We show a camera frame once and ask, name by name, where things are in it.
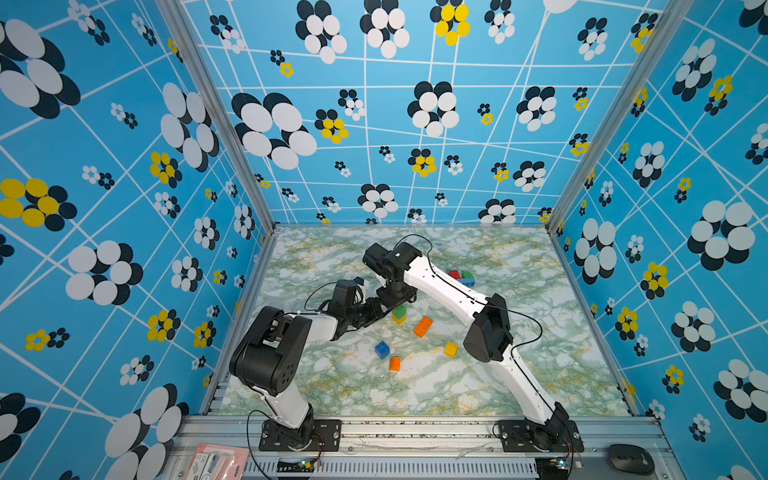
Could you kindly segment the orange long lego brick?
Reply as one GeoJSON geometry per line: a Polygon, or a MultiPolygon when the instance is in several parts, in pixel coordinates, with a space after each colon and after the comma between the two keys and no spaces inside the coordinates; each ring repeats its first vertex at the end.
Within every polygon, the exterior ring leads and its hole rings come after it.
{"type": "Polygon", "coordinates": [[[432,325],[433,325],[433,321],[429,317],[424,316],[414,328],[413,333],[417,337],[423,338],[427,334],[427,332],[429,331],[432,325]]]}

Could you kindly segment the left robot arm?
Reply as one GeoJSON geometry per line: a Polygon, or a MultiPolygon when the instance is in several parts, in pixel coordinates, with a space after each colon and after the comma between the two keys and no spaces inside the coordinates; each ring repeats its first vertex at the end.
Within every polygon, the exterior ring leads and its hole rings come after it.
{"type": "Polygon", "coordinates": [[[339,280],[332,296],[310,309],[286,312],[263,307],[235,348],[229,373],[266,404],[267,446],[301,450],[319,440],[312,405],[294,381],[305,347],[332,342],[382,319],[388,309],[367,297],[361,278],[339,280]]]}

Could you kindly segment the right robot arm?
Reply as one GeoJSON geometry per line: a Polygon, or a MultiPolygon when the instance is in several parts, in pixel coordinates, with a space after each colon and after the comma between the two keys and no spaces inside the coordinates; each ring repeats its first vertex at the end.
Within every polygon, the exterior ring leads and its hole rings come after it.
{"type": "Polygon", "coordinates": [[[575,422],[522,360],[511,332],[510,316],[514,312],[501,295],[476,292],[434,266],[426,253],[403,241],[391,249],[375,243],[365,251],[362,261],[382,282],[377,294],[387,307],[395,308],[423,293],[467,327],[464,350],[490,365],[515,397],[524,416],[523,429],[536,448],[552,451],[564,444],[572,451],[584,450],[575,422]]]}

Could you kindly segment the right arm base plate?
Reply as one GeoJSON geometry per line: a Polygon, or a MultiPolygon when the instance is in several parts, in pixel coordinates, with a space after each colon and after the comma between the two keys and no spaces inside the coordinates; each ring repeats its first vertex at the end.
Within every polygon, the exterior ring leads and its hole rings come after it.
{"type": "Polygon", "coordinates": [[[565,423],[553,419],[546,425],[523,420],[500,420],[495,423],[496,435],[504,452],[563,453],[584,451],[583,438],[574,421],[565,423]]]}

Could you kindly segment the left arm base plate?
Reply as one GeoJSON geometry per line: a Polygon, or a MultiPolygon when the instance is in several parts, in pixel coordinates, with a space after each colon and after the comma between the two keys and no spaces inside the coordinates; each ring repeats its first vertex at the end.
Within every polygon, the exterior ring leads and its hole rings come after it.
{"type": "Polygon", "coordinates": [[[258,450],[262,452],[337,452],[341,440],[340,420],[320,419],[289,429],[274,420],[262,423],[258,450]]]}

